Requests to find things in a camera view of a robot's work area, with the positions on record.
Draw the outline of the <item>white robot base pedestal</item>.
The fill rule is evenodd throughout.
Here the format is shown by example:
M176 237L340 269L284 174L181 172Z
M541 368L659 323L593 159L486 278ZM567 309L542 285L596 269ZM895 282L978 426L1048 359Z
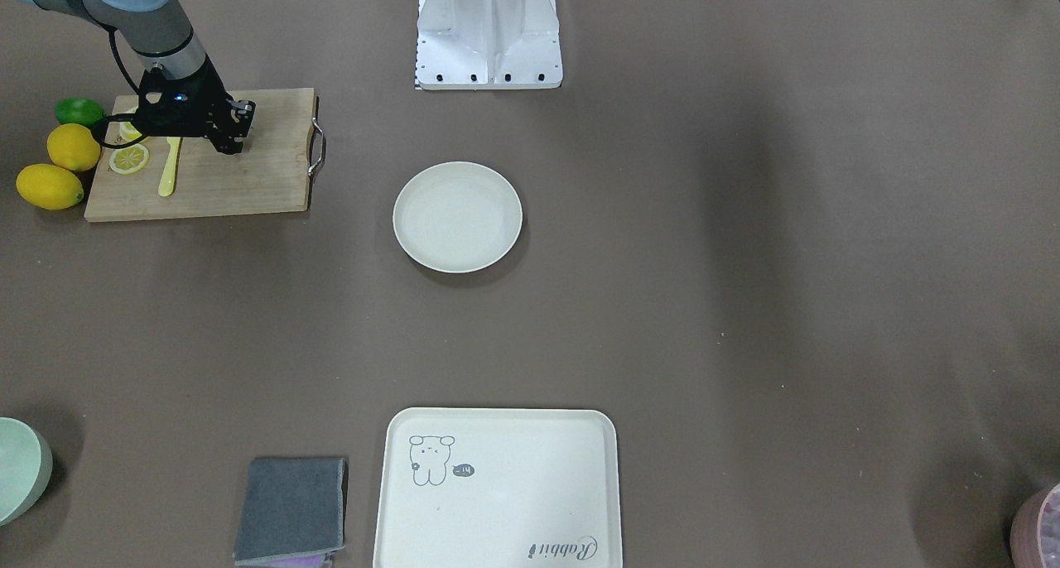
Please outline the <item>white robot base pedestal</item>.
M556 0L417 1L417 89L555 89L563 78Z

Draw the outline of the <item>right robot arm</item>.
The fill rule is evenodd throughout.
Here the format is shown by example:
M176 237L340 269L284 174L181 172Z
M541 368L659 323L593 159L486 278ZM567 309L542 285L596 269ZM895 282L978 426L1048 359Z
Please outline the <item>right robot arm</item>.
M110 123L128 122L143 137L202 137L227 156L243 150L255 104L228 93L179 0L18 1L103 28L117 61L121 35L142 63L142 78L130 84L136 111L99 120L98 142Z

